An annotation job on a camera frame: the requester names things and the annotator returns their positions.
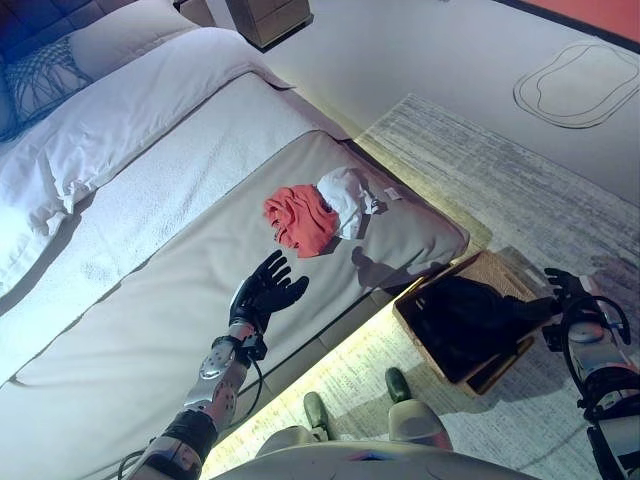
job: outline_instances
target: cable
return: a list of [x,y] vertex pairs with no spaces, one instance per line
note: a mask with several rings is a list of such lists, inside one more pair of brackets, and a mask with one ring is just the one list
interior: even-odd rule
[[258,367],[258,363],[256,362],[256,360],[253,357],[249,357],[249,358],[251,359],[251,363],[253,364],[256,371],[258,372],[258,393],[256,393],[256,398],[253,400],[253,404],[251,405],[251,408],[249,408],[249,411],[244,415],[244,417],[242,417],[237,422],[232,423],[227,428],[235,428],[241,423],[243,423],[245,420],[247,420],[251,416],[253,409],[256,408],[256,405],[258,404],[258,400],[260,400],[260,394],[262,393],[262,385],[264,383],[264,377],[262,376],[262,371],[260,370],[260,367]]
[[142,455],[144,452],[146,451],[146,449],[144,450],[136,450],[135,452],[130,453],[129,455],[127,455],[126,457],[124,457],[122,459],[122,461],[120,462],[120,466],[118,467],[118,480],[122,480],[124,477],[124,469],[125,469],[125,464],[131,460],[132,458],[137,458],[140,455]]

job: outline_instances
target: headboard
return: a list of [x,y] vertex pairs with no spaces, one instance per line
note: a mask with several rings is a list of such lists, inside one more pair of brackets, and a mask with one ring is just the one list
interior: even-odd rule
[[24,57],[134,0],[0,0],[0,55]]

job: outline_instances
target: red cloth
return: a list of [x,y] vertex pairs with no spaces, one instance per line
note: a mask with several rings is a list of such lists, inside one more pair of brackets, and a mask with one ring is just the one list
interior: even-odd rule
[[319,255],[333,237],[338,214],[328,210],[313,185],[281,187],[264,202],[276,241],[297,248],[299,258]]

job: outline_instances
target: decorative pillow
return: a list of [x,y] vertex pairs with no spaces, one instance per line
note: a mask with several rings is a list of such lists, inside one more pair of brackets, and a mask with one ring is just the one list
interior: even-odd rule
[[195,28],[168,0],[138,0],[72,33],[71,50],[78,68],[98,80]]
[[13,98],[4,76],[4,64],[0,63],[0,142],[16,135],[16,111]]
[[91,83],[91,78],[73,60],[68,36],[7,64],[5,78],[20,129],[46,117]]

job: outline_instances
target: rug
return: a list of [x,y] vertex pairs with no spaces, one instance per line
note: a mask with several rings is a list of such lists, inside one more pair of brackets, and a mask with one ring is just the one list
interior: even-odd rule
[[601,41],[576,42],[513,88],[523,110],[553,125],[604,122],[640,90],[638,55]]
[[[637,208],[414,95],[357,141],[469,229],[468,255],[499,252],[540,293],[543,267],[590,274],[632,319],[632,344],[638,344]],[[384,372],[390,366],[403,370],[414,396],[440,416],[456,451],[543,479],[600,478],[575,406],[577,389],[540,335],[492,390],[473,398],[435,376],[390,305],[217,445],[202,478],[253,458],[276,430],[306,425],[302,398],[311,390],[324,399],[337,438],[388,438]]]

